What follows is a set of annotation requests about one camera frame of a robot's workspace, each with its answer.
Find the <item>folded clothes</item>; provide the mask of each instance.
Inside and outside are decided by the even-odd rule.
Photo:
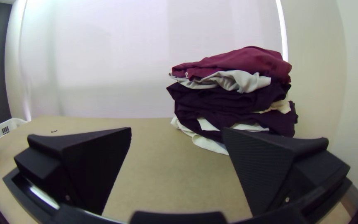
[[[293,137],[295,134],[295,124],[298,122],[298,115],[295,111],[295,104],[290,101],[290,108],[286,114],[281,113],[278,110],[271,110],[269,112],[260,113],[245,113],[245,114],[231,114],[216,116],[218,119],[226,122],[227,124],[245,123],[245,124],[259,124],[261,127],[269,128],[269,131],[263,131],[264,133],[277,134],[286,137]],[[187,127],[189,130],[214,141],[223,143],[221,131],[204,131],[199,121],[197,120],[197,114],[194,112],[178,112],[177,103],[175,102],[175,114],[182,125]]]
[[[286,114],[291,111],[290,102],[287,99],[280,100],[280,101],[272,103],[268,109],[263,110],[263,111],[256,111],[254,113],[263,114],[263,113],[269,112],[271,110],[277,110],[283,114]]]
[[[270,85],[245,94],[221,87],[193,90],[179,83],[168,86],[167,90],[175,100],[175,114],[182,124],[182,119],[204,117],[222,130],[242,121],[244,114],[264,111],[273,102],[285,99],[289,88],[289,84],[282,85],[272,78]]]
[[[190,89],[212,89],[222,87],[225,90],[237,90],[239,93],[250,93],[257,89],[270,85],[271,78],[259,76],[259,73],[250,74],[246,71],[231,70],[219,71],[205,78],[193,80],[187,78],[178,78],[169,74],[172,79]]]
[[[215,126],[213,126],[207,119],[203,117],[197,118],[198,123],[200,124],[201,130],[203,131],[219,131]],[[246,131],[269,131],[269,128],[263,128],[259,124],[234,124],[230,128],[237,130],[246,130]]]
[[[183,133],[187,134],[191,137],[191,140],[193,141],[193,144],[195,144],[198,147],[201,147],[203,149],[207,149],[213,152],[217,152],[224,155],[229,155],[227,153],[226,147],[224,144],[216,142],[214,140],[205,138],[199,134],[194,133],[192,130],[186,128],[183,126],[177,117],[174,117],[171,121],[171,124],[177,128],[183,131]]]
[[[255,74],[275,77],[282,83],[291,82],[288,73],[292,66],[283,61],[279,52],[256,46],[206,57],[198,62],[183,63],[172,68],[172,75],[178,78],[205,78],[218,71],[242,70]]]

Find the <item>tan table surface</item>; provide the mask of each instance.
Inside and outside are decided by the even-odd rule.
[[[103,215],[128,222],[136,210],[168,213],[221,211],[229,222],[252,217],[228,156],[201,149],[168,118],[99,119],[40,117],[0,138],[0,211],[9,223],[35,223],[2,178],[13,157],[28,147],[27,135],[58,136],[119,127],[132,141]],[[322,223],[348,223],[341,203]]]

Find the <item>dark purple garment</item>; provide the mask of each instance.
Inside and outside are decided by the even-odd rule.
[[[189,116],[180,113],[178,114],[177,106],[178,104],[175,103],[175,114],[182,125],[205,138],[223,143],[221,131],[203,131],[197,118],[194,118],[192,114],[188,114]],[[290,101],[290,107],[291,111],[287,114],[283,114],[277,110],[271,110],[263,114],[247,113],[238,115],[237,122],[251,125],[258,123],[264,128],[268,127],[270,129],[270,134],[293,137],[295,134],[295,124],[298,122],[298,115],[295,111],[295,104],[292,101]]]
[[[292,66],[283,61],[281,54],[256,46],[248,46],[238,50],[206,57],[201,61],[189,62],[172,68],[172,74],[179,78],[204,78],[218,71],[242,70],[254,74],[275,77],[282,83],[290,83],[288,73]]]
[[[270,85],[251,93],[221,87],[195,90],[179,83],[168,86],[167,90],[175,100],[175,114],[181,123],[183,119],[204,117],[221,130],[242,121],[244,114],[266,110],[273,102],[285,99],[290,87],[272,78]]]

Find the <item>white backdrop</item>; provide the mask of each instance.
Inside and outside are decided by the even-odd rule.
[[[171,117],[171,67],[281,52],[275,0],[28,0],[20,61],[32,118]]]

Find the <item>basket slot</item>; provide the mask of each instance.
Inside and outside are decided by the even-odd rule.
[[[2,135],[6,135],[6,134],[8,134],[8,133],[9,133],[9,127],[6,126],[6,127],[4,127],[4,128],[2,129]]]

